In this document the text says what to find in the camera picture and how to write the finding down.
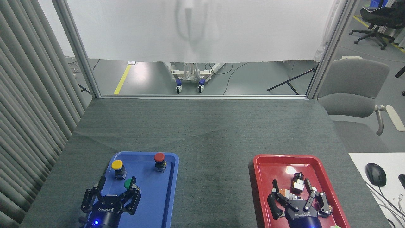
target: gray tablecloth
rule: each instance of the gray tablecloth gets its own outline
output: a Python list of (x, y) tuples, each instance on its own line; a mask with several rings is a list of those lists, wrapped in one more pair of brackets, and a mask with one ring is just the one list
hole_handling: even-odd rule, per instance
[(90, 103), (21, 227), (78, 227), (85, 189), (120, 151), (179, 156), (173, 228), (261, 227), (249, 171), (262, 153), (317, 156), (351, 227), (390, 227), (317, 101), (138, 99)]

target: floor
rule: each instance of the floor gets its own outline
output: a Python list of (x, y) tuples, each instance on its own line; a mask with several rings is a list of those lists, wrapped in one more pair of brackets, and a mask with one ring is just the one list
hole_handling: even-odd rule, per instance
[[(351, 22), (346, 27), (345, 35), (339, 42), (339, 48), (333, 59), (340, 59), (341, 56), (361, 56), (365, 59), (375, 60), (390, 66), (390, 74), (383, 85), (376, 101), (378, 104), (391, 105), (405, 121), (405, 96), (401, 92), (405, 90), (405, 75), (395, 78), (394, 75), (405, 65), (405, 51), (389, 44), (385, 50), (380, 50), (374, 39), (365, 39), (355, 45), (353, 42), (360, 37), (359, 33), (352, 36), (348, 32), (352, 29), (366, 30), (362, 23), (360, 9), (369, 4), (369, 1), (362, 1), (354, 12)], [(162, 62), (137, 62), (130, 67), (127, 61), (97, 60), (90, 59), (91, 66), (94, 66), (94, 75), (97, 86), (102, 95), (117, 94), (126, 95), (177, 95), (176, 83), (171, 73)], [(285, 84), (270, 92), (266, 89), (275, 86), (285, 80), (297, 76), (315, 67), (314, 61), (284, 61), (284, 62), (250, 62), (225, 64), (206, 83), (202, 92), (204, 95), (292, 95), (294, 92)], [(180, 70), (182, 65), (176, 63)], [(86, 86), (80, 69), (73, 69), (79, 84)], [(291, 84), (299, 94), (305, 94), (313, 73), (306, 74)], [(199, 94), (196, 82), (183, 82), (181, 95)], [(83, 91), (86, 102), (91, 101), (91, 96)], [(389, 121), (388, 115), (384, 115), (385, 130), (381, 139), (392, 152), (403, 152), (405, 147), (405, 132), (395, 130)], [(333, 120), (351, 120), (369, 125), (377, 131), (378, 124), (375, 115), (367, 118), (354, 118), (346, 116), (331, 116)]]

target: red tray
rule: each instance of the red tray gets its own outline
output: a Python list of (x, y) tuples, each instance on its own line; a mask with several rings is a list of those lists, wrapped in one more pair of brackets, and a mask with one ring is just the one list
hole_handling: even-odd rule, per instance
[[(325, 168), (317, 157), (312, 155), (257, 155), (253, 158), (253, 164), (266, 228), (288, 227), (285, 217), (278, 220), (273, 219), (267, 197), (273, 188), (273, 179), (277, 179), (280, 189), (290, 189), (291, 179), (296, 172), (302, 172), (304, 178), (309, 178), (312, 186), (316, 187), (318, 191), (326, 193), (328, 202), (333, 208), (333, 214), (327, 218), (319, 218), (322, 227), (330, 228), (338, 225), (342, 228), (350, 228)], [(307, 191), (304, 191), (300, 197), (307, 199)]]

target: gray chair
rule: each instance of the gray chair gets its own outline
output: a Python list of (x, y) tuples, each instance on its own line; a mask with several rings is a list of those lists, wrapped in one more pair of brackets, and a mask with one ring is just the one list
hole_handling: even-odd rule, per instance
[(365, 118), (377, 115), (377, 132), (366, 124), (333, 121), (346, 149), (350, 153), (388, 152), (379, 138), (384, 129), (381, 111), (388, 112), (395, 127), (405, 131), (398, 114), (391, 106), (376, 105), (378, 95), (390, 69), (386, 64), (371, 60), (347, 58), (332, 62), (318, 94), (318, 102), (329, 115)]

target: blue box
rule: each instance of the blue box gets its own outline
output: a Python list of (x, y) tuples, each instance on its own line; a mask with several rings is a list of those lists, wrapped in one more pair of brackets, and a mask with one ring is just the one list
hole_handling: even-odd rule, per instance
[[(385, 7), (387, 5), (388, 0), (384, 0), (382, 7)], [(378, 7), (378, 4), (380, 3), (379, 0), (371, 0), (370, 2), (370, 7)]]

